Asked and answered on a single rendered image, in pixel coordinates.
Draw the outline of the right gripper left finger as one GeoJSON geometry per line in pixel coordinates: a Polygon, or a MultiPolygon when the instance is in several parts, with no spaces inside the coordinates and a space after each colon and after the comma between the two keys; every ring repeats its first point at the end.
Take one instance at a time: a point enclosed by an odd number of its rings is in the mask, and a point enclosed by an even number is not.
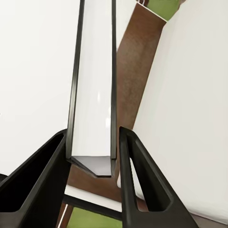
{"type": "Polygon", "coordinates": [[[56,228],[71,168],[66,136],[57,132],[0,183],[0,228],[56,228]]]}

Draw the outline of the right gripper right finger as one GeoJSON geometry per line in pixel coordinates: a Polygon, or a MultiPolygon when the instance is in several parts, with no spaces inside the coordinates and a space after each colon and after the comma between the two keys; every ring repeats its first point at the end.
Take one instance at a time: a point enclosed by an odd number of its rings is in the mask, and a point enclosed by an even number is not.
{"type": "Polygon", "coordinates": [[[119,127],[123,228],[199,228],[141,140],[119,127]],[[148,212],[138,210],[130,159],[148,212]]]}

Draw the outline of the hardback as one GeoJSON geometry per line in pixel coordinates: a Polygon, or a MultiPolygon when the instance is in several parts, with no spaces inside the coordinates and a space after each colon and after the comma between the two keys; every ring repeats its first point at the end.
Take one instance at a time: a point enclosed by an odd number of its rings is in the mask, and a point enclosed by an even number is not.
{"type": "Polygon", "coordinates": [[[94,178],[117,160],[116,0],[80,0],[64,159],[94,178]]]}

